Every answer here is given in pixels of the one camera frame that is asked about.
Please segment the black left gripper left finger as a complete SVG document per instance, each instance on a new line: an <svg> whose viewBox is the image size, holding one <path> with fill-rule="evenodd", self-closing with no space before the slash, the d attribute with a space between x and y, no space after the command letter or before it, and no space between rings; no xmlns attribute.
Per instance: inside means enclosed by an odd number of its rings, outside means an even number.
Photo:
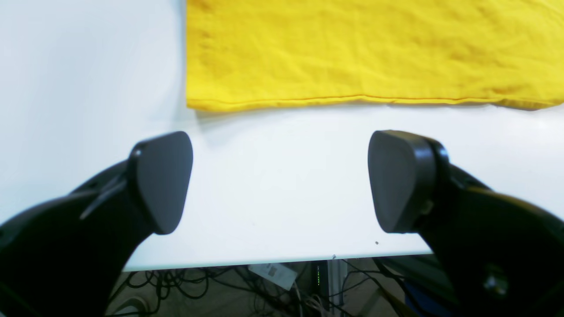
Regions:
<svg viewBox="0 0 564 317"><path fill-rule="evenodd" d="M68 195L3 223L2 315L102 317L137 247L178 227L192 163L186 132L145 139Z"/></svg>

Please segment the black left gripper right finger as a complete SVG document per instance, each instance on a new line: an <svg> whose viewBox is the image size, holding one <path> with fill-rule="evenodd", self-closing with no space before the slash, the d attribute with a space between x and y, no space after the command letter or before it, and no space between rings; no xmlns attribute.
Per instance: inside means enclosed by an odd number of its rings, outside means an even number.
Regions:
<svg viewBox="0 0 564 317"><path fill-rule="evenodd" d="M467 317L563 315L563 221L450 163L437 140L372 134L368 173L386 233L417 233Z"/></svg>

